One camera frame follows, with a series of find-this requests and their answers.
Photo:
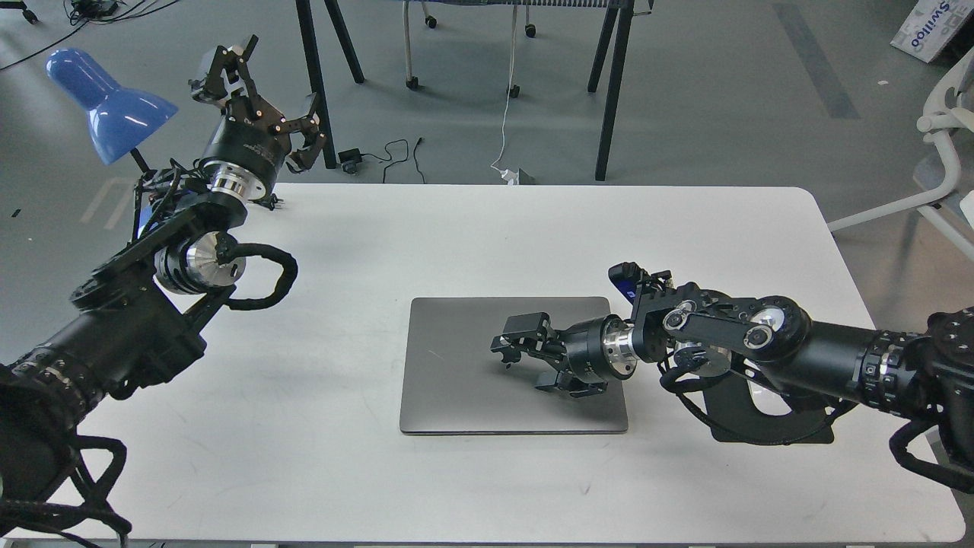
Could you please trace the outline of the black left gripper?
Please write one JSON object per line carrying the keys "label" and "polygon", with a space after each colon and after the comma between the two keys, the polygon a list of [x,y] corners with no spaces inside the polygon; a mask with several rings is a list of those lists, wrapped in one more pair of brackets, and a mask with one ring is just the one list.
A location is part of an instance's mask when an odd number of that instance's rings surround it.
{"label": "black left gripper", "polygon": [[[248,59],[258,41],[251,35],[243,44],[216,46],[202,59],[199,77],[189,80],[190,97],[215,105],[223,115],[199,160],[209,190],[240,202],[278,202],[272,190],[283,165],[290,173],[312,169],[327,136],[317,114],[319,93],[306,96],[307,114],[293,120],[256,96]],[[292,134],[304,138],[293,150]]]}

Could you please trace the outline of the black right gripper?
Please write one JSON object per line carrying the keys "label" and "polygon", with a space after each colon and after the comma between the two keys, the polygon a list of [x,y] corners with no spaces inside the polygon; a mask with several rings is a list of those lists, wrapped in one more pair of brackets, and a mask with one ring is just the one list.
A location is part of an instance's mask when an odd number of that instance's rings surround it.
{"label": "black right gripper", "polygon": [[540,374],[535,388],[574,398],[602,394],[609,381],[629,379],[636,371],[632,327],[616,315],[566,330],[553,329],[547,313],[514,315],[492,339],[490,352],[500,354],[508,367],[523,356],[539,358],[555,371]]}

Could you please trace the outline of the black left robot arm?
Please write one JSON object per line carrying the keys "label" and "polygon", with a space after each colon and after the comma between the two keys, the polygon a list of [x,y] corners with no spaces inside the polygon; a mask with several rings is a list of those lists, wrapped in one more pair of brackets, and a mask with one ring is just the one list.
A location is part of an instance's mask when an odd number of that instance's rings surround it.
{"label": "black left robot arm", "polygon": [[257,93],[248,62],[258,39],[216,46],[190,82],[221,121],[191,167],[146,165],[137,146],[177,113],[155,94],[126,88],[80,49],[59,49],[46,73],[88,114],[105,164],[129,154],[142,170],[133,187],[133,236],[71,295],[79,316],[45,343],[2,367],[2,533],[15,528],[70,534],[101,521],[128,545],[132,525],[108,502],[126,462],[117,439],[81,435],[104,398],[128,399],[167,383],[204,355],[201,332],[223,307],[262,310],[282,301],[298,275],[278,247],[241,243],[232,228],[247,205],[277,204],[282,166],[309,170],[326,144],[317,104],[293,120]]}

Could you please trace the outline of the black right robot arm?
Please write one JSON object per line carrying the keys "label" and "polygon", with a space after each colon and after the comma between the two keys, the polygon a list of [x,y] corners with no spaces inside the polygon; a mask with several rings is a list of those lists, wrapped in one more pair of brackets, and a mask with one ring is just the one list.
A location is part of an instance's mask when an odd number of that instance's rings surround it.
{"label": "black right robot arm", "polygon": [[904,469],[947,488],[972,492],[972,308],[935,313],[924,333],[888,332],[818,322],[786,296],[733,298],[671,273],[620,263],[610,281],[632,306],[557,330],[545,312],[508,317],[491,351],[505,364],[522,355],[551,371],[539,390],[573,397],[602,394],[655,363],[660,385],[711,428],[735,441],[787,445],[803,434],[759,439],[703,413],[688,394],[728,375],[778,394],[793,410],[821,409],[813,434],[858,405],[905,419],[888,441]]}

